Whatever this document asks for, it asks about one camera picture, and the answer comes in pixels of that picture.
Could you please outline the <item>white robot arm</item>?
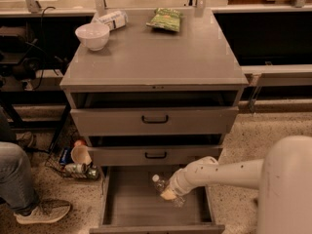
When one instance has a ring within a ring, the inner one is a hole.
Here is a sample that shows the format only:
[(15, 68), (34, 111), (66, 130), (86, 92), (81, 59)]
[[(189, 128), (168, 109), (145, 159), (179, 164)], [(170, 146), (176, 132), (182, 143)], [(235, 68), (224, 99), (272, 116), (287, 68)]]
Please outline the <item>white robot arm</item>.
[(177, 170), (161, 193), (174, 200), (211, 184), (256, 189), (256, 234), (312, 234), (312, 137), (287, 136), (264, 158), (220, 165), (207, 156)]

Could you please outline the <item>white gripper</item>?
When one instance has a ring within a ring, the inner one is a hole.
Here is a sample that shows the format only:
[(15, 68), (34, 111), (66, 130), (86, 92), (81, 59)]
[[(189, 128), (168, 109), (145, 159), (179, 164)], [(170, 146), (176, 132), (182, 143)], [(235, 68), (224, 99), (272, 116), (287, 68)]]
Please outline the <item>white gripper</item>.
[(176, 171), (169, 181), (170, 188), (166, 188), (160, 196), (167, 201), (174, 200), (176, 196), (184, 196), (194, 189), (194, 185), (187, 178), (186, 169)]

